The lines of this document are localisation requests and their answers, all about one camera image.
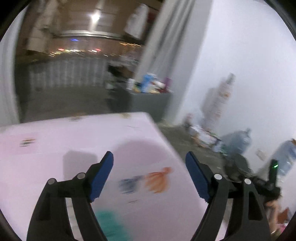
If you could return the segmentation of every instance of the clothing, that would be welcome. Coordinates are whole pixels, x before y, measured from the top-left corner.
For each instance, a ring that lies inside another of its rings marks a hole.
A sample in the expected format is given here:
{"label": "clothing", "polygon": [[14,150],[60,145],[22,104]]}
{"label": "clothing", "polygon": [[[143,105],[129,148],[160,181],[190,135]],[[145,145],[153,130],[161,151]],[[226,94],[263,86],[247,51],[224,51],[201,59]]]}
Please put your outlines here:
{"label": "clothing", "polygon": [[149,7],[141,4],[128,18],[124,31],[136,39],[141,39],[148,19]]}

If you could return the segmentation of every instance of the blue gripper pad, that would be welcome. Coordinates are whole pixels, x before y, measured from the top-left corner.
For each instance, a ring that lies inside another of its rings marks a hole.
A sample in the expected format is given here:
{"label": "blue gripper pad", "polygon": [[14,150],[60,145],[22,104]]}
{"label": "blue gripper pad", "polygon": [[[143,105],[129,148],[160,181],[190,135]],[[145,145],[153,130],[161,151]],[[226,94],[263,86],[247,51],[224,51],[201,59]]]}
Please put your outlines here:
{"label": "blue gripper pad", "polygon": [[198,160],[192,156],[190,152],[186,154],[185,164],[187,170],[191,176],[194,186],[198,192],[198,195],[203,198],[207,203],[209,203],[210,195],[208,192],[209,182],[203,174],[202,170],[198,165]]}
{"label": "blue gripper pad", "polygon": [[90,176],[89,182],[91,185],[91,192],[89,199],[91,202],[98,198],[102,192],[105,182],[113,167],[113,154],[108,151],[99,164],[99,166],[98,164],[91,165],[86,173],[87,176]]}

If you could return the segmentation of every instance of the plastic bottle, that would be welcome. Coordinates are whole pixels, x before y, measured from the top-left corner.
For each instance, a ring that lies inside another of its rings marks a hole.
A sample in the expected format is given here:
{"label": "plastic bottle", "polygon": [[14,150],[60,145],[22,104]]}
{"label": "plastic bottle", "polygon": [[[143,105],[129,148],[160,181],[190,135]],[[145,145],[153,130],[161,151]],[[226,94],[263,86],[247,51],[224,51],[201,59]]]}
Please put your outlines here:
{"label": "plastic bottle", "polygon": [[205,121],[202,126],[204,130],[215,132],[219,124],[220,117],[223,114],[231,96],[234,79],[235,75],[230,73],[227,81],[223,81],[220,84],[217,96],[214,98],[211,108],[205,115]]}
{"label": "plastic bottle", "polygon": [[141,92],[142,93],[148,92],[150,82],[154,79],[156,79],[156,76],[154,74],[144,75],[143,80],[142,80],[142,84],[141,84]]}
{"label": "plastic bottle", "polygon": [[296,140],[285,141],[272,155],[278,161],[278,176],[285,177],[296,161]]}
{"label": "plastic bottle", "polygon": [[224,144],[224,151],[227,157],[232,157],[234,154],[242,155],[248,146],[250,146],[252,139],[250,137],[251,129],[248,128],[246,131],[237,131],[230,136],[227,136],[228,140],[222,139]]}
{"label": "plastic bottle", "polygon": [[134,85],[135,85],[135,80],[130,78],[130,79],[128,79],[126,89],[127,90],[133,90]]}

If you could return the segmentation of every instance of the concrete floor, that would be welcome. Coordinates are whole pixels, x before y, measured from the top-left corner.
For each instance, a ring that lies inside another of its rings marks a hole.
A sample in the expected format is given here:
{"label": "concrete floor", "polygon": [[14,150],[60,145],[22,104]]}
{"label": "concrete floor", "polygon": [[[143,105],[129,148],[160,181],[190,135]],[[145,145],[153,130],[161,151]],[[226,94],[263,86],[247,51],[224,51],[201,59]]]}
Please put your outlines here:
{"label": "concrete floor", "polygon": [[223,159],[220,153],[198,147],[182,126],[169,127],[158,124],[158,127],[184,161],[187,152],[192,151],[201,163],[210,167],[213,173],[224,174],[222,168]]}
{"label": "concrete floor", "polygon": [[110,113],[106,89],[96,86],[54,88],[32,92],[21,107],[21,121],[31,122],[75,115]]}

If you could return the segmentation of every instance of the blue mark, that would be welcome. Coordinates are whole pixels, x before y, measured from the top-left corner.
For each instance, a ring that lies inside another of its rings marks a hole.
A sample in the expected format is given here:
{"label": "blue mark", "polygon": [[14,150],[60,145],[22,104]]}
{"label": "blue mark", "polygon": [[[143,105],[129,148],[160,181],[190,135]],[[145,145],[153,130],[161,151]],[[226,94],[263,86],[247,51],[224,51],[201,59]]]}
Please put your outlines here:
{"label": "blue mark", "polygon": [[119,188],[124,194],[131,194],[137,191],[138,181],[142,179],[142,176],[135,176],[133,178],[122,179],[119,182]]}

